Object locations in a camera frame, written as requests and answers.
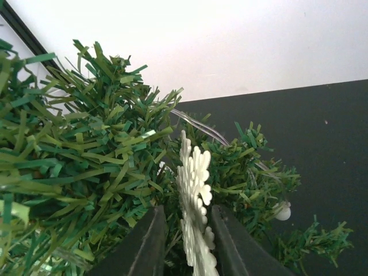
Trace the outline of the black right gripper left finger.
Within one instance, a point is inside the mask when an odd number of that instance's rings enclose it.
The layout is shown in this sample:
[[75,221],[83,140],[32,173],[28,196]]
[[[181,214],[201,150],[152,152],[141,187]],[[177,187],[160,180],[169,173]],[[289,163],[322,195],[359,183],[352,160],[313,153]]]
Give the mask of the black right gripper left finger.
[[87,275],[163,275],[165,231],[164,207],[151,207],[117,248]]

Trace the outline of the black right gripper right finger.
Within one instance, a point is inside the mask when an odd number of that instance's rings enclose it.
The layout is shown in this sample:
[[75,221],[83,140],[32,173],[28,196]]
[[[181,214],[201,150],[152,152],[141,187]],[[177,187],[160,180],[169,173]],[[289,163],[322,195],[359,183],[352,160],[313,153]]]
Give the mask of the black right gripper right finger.
[[287,276],[293,275],[265,251],[223,205],[211,208],[215,256],[220,275]]

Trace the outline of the white snowflake ornament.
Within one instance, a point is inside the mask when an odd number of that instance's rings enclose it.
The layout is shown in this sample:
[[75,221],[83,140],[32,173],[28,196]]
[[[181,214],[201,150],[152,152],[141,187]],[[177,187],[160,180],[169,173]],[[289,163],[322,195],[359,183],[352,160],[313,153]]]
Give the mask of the white snowflake ornament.
[[214,233],[207,218],[207,207],[213,198],[212,188],[206,183],[211,154],[202,152],[198,146],[192,147],[191,140],[182,131],[179,157],[182,164],[177,167],[176,183],[187,264],[193,268],[193,275],[219,275],[217,259],[212,254]]

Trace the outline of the small green christmas tree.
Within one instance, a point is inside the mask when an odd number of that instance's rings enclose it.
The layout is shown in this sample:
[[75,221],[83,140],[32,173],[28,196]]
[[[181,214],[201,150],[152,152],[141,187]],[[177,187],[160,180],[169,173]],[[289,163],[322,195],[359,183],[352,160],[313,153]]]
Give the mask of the small green christmas tree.
[[163,275],[193,275],[176,183],[182,131],[192,147],[211,154],[208,226],[212,206],[225,206],[293,275],[305,271],[309,254],[335,263],[352,247],[345,223],[326,230],[314,220],[305,230],[271,231],[274,220],[290,218],[286,196],[300,177],[280,161],[262,160],[267,141],[259,126],[238,128],[238,138],[226,141],[185,113],[173,125],[178,91],[159,99],[140,70],[128,71],[129,59],[106,57],[98,43],[93,55],[74,44],[91,78],[80,68],[54,68],[38,81],[29,65],[54,54],[22,59],[1,41],[2,275],[87,275],[159,205],[166,217]]

